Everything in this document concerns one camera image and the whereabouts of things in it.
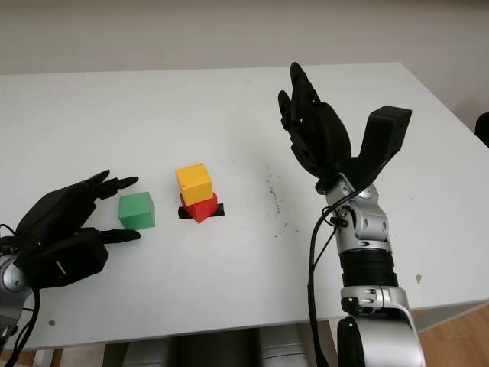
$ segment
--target stacked cubes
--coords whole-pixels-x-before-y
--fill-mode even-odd
[[[176,171],[180,186],[182,206],[201,223],[218,209],[217,196],[212,191],[212,181],[204,163]]]

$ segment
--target floor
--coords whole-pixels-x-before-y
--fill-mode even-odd
[[[489,306],[421,333],[420,338],[426,367],[488,367]],[[32,365],[33,353],[23,354],[20,364]],[[0,360],[7,358],[8,353],[0,356]],[[68,366],[62,361],[60,363],[59,356],[55,359],[57,362],[53,361],[52,367]]]

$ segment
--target black cable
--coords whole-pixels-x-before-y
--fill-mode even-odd
[[[325,222],[326,217],[329,214],[331,214],[338,206],[342,205],[344,202],[350,200],[351,198],[357,196],[363,190],[364,189],[356,190],[353,193],[350,193],[349,195],[342,197],[340,200],[332,204],[326,210],[323,210],[316,225],[314,226],[314,230],[311,235],[311,244],[309,248],[309,280],[307,283],[307,303],[309,306],[309,321],[311,323],[311,331],[313,332],[314,353],[316,354],[317,367],[329,367],[329,364],[328,361],[326,360],[326,357],[324,356],[324,353],[322,352],[321,344],[319,342],[318,319],[316,315],[316,301],[314,298],[314,269],[316,268],[317,265],[317,261],[315,261],[314,259],[315,249],[316,249],[316,237],[318,235],[319,228],[321,227],[322,223]],[[326,242],[325,247],[328,245],[331,239],[332,239],[332,235]],[[322,255],[322,253],[324,252],[324,249],[319,254],[318,260]]]
[[[37,288],[32,289],[32,293],[34,293],[34,309],[32,310],[31,319],[24,325],[21,332],[18,334],[17,339],[15,340],[14,350],[7,363],[5,363],[5,367],[13,367],[14,364],[18,360],[19,354],[21,354],[22,349],[25,346],[25,343],[28,341],[29,336],[32,334],[32,330],[37,320],[37,315],[39,314],[40,309],[40,293]]]
[[[331,242],[333,236],[336,234],[337,229],[338,229],[338,226],[335,226],[335,228],[333,229],[333,232],[331,233],[331,235],[329,235],[328,239],[326,240],[326,243],[322,247],[321,252],[319,253],[318,257],[316,258],[316,261],[314,262],[314,265],[313,265],[314,269],[316,269],[316,265],[318,265],[319,259],[321,258],[323,252],[326,250],[326,247],[328,247],[328,244]]]
[[[6,229],[8,229],[10,231],[10,233],[15,236],[15,231],[10,227],[10,226],[7,226],[6,224],[2,223],[0,224],[0,228],[1,227],[5,227]]]

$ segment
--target white table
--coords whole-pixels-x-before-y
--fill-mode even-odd
[[[305,70],[355,154],[370,112],[413,110],[376,181],[411,307],[486,299],[489,150],[398,63]],[[309,236],[325,200],[280,125],[288,68],[0,76],[0,87],[1,222],[15,226],[46,192],[106,168],[138,175],[123,194],[150,191],[156,206],[156,227],[108,245],[101,274],[41,292],[28,348],[308,319]],[[199,162],[226,213],[200,225],[178,220],[174,174]],[[87,225],[121,228],[118,198],[98,205]],[[316,275],[319,317],[343,315],[341,287],[332,245]]]

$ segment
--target white wall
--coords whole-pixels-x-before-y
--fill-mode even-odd
[[[489,111],[489,6],[462,0],[0,0],[0,73],[293,60],[401,61],[473,128]]]

